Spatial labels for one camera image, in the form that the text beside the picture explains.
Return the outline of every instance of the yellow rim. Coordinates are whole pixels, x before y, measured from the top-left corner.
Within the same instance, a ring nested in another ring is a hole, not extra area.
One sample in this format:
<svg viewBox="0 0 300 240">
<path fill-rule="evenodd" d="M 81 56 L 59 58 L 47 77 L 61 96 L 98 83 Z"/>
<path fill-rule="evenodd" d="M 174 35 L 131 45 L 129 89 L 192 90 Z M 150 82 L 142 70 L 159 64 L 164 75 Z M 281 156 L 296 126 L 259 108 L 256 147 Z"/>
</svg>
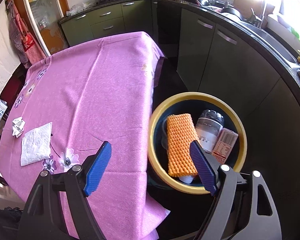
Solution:
<svg viewBox="0 0 300 240">
<path fill-rule="evenodd" d="M 149 161 L 154 169 L 154 171 L 158 174 L 158 176 L 169 186 L 185 193 L 190 194 L 207 194 L 209 193 L 207 190 L 205 190 L 204 187 L 193 187 L 188 186 L 185 184 L 182 184 L 181 182 L 178 182 L 177 180 L 170 177 L 165 170 L 161 167 L 157 155 L 154 151 L 154 129 L 157 125 L 157 122 L 160 118 L 160 116 L 164 113 L 165 110 L 167 110 L 170 106 L 174 105 L 175 103 L 178 103 L 183 100 L 191 100 L 191 99 L 197 99 L 201 101 L 206 101 L 209 103 L 214 104 L 215 106 L 221 108 L 232 120 L 234 123 L 237 132 L 239 134 L 239 154 L 238 159 L 233 167 L 233 170 L 236 172 L 239 172 L 242 169 L 242 166 L 244 164 L 244 161 L 246 159 L 247 155 L 247 136 L 246 132 L 244 130 L 244 127 L 242 125 L 242 122 L 240 121 L 237 114 L 232 110 L 230 106 L 228 106 L 225 102 L 221 101 L 220 99 L 213 97 L 208 94 L 199 93 L 199 92 L 186 92 L 181 93 L 178 95 L 174 95 L 166 100 L 164 100 L 153 112 L 150 123 L 149 123 L 149 141 L 148 141 L 148 158 Z"/>
</svg>

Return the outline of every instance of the bowl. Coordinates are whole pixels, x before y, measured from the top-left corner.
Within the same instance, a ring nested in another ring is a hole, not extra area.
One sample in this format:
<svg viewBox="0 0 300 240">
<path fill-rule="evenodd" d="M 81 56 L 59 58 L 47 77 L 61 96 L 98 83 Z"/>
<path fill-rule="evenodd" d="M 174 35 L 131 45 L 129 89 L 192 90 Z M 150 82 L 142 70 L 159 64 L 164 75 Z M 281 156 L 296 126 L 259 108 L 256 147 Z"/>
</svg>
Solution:
<svg viewBox="0 0 300 240">
<path fill-rule="evenodd" d="M 199 179 L 186 184 L 168 175 L 167 151 L 162 147 L 162 123 L 171 114 L 191 114 L 194 125 L 205 109 L 215 110 L 224 117 L 224 127 L 238 133 L 238 139 L 226 161 L 239 172 L 247 155 L 247 136 L 241 120 L 233 109 L 220 99 L 199 92 L 174 95 L 163 101 L 153 112 L 149 123 L 148 158 L 155 174 L 168 186 L 190 194 L 208 194 Z"/>
</svg>

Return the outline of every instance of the purple tablecloth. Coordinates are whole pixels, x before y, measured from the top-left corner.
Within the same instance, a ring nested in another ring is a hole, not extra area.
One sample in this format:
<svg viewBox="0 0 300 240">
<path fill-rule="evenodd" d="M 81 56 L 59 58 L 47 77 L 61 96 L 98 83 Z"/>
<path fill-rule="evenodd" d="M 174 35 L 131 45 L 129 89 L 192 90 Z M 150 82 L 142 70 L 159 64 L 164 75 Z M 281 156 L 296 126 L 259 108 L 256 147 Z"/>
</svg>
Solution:
<svg viewBox="0 0 300 240">
<path fill-rule="evenodd" d="M 47 163 L 51 172 L 63 172 L 59 156 L 82 163 L 107 140 L 112 157 L 88 198 L 91 210 L 107 239 L 156 239 L 155 228 L 169 213 L 146 195 L 148 121 L 160 57 L 153 40 L 138 32 L 86 42 L 33 65 L 0 142 L 0 172 L 11 188 L 25 201 Z M 12 120 L 20 116 L 26 125 L 15 138 Z M 21 167 L 22 137 L 48 122 L 51 159 Z M 77 236 L 65 194 L 61 201 L 69 233 Z"/>
</svg>

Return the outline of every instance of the silver handle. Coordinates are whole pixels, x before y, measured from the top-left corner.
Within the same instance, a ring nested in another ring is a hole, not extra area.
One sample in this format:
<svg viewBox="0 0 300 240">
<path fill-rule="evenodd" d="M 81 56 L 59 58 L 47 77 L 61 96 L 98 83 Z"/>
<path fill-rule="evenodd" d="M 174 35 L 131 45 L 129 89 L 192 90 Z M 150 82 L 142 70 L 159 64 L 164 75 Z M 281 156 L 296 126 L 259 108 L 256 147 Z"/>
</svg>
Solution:
<svg viewBox="0 0 300 240">
<path fill-rule="evenodd" d="M 104 30 L 108 30 L 108 29 L 111 29 L 111 28 L 113 28 L 113 25 L 110 26 L 110 27 L 103 28 L 103 29 L 104 29 Z"/>
<path fill-rule="evenodd" d="M 132 4 L 134 4 L 134 2 L 126 3 L 126 4 L 124 4 L 123 6 L 132 5 Z"/>
<path fill-rule="evenodd" d="M 86 15 L 84 14 L 84 15 L 82 15 L 82 16 L 76 18 L 76 20 L 79 20 L 79 19 L 81 19 L 81 18 L 83 18 L 83 17 L 85 17 L 85 16 L 86 16 Z"/>
<path fill-rule="evenodd" d="M 202 21 L 200 21 L 200 20 L 198 20 L 197 22 L 198 22 L 200 25 L 202 25 L 202 26 L 204 26 L 204 27 L 207 27 L 207 28 L 209 28 L 209 29 L 212 29 L 212 28 L 213 28 L 212 25 L 206 24 L 206 23 L 204 23 L 204 22 L 202 22 Z"/>
<path fill-rule="evenodd" d="M 217 31 L 218 35 L 222 38 L 224 38 L 226 41 L 231 42 L 234 45 L 237 45 L 237 42 L 231 38 L 229 38 L 228 36 L 225 36 L 221 31 Z"/>
<path fill-rule="evenodd" d="M 105 16 L 105 15 L 108 15 L 110 14 L 111 12 L 108 12 L 108 13 L 104 13 L 104 14 L 101 14 L 100 16 Z"/>
</svg>

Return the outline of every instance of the silver screw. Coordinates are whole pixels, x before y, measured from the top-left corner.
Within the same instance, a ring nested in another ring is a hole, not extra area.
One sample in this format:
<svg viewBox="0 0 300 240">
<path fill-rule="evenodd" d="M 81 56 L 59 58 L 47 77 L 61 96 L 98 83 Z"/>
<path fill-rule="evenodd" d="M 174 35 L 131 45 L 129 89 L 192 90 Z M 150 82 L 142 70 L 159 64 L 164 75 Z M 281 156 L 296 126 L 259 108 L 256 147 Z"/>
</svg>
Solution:
<svg viewBox="0 0 300 240">
<path fill-rule="evenodd" d="M 73 171 L 79 171 L 79 170 L 81 170 L 81 166 L 80 165 L 75 165 L 75 166 L 72 167 L 72 170 Z"/>
<path fill-rule="evenodd" d="M 48 175 L 48 171 L 46 171 L 46 170 L 40 172 L 41 177 L 45 177 L 47 175 Z"/>
<path fill-rule="evenodd" d="M 229 171 L 229 170 L 230 170 L 230 167 L 229 167 L 227 164 L 222 164 L 222 165 L 221 165 L 221 169 L 222 169 L 223 171 Z"/>
<path fill-rule="evenodd" d="M 253 176 L 259 178 L 261 176 L 261 173 L 259 171 L 253 171 L 252 172 Z"/>
</svg>

